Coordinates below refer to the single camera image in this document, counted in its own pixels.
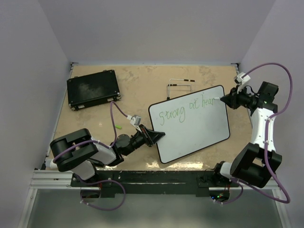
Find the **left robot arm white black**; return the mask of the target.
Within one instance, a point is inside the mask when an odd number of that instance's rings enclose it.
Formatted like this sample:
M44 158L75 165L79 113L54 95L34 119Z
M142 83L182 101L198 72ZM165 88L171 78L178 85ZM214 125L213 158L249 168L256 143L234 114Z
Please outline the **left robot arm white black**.
M50 143L55 164L60 172L72 171L87 186L94 186L98 182L96 166L116 166L143 145L152 147L164 132L157 132L139 125L135 135L121 134L112 146L102 144L93 138L88 129L80 129L59 137Z

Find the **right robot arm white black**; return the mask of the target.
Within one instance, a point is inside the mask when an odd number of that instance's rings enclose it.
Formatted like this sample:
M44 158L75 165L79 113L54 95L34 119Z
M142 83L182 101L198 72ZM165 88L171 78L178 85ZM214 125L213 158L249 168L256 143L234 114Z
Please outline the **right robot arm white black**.
M273 140L274 114L278 111L273 100L277 92L278 86L263 82L255 94L247 93L245 88L238 91L238 87L234 87L228 95L215 98L232 109L241 106L248 109L252 135L232 163L221 161L216 164L211 178L214 185L221 187L230 178L237 178L263 188L271 178L270 173L280 166L282 156L276 153Z

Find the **white whiteboard with dark frame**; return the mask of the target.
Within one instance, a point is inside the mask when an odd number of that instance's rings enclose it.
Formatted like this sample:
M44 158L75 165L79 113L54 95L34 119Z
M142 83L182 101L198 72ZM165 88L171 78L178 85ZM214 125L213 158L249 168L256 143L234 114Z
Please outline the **white whiteboard with dark frame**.
M157 142L161 163L166 164L230 137L224 87L217 85L152 104L148 108L154 131L165 132Z

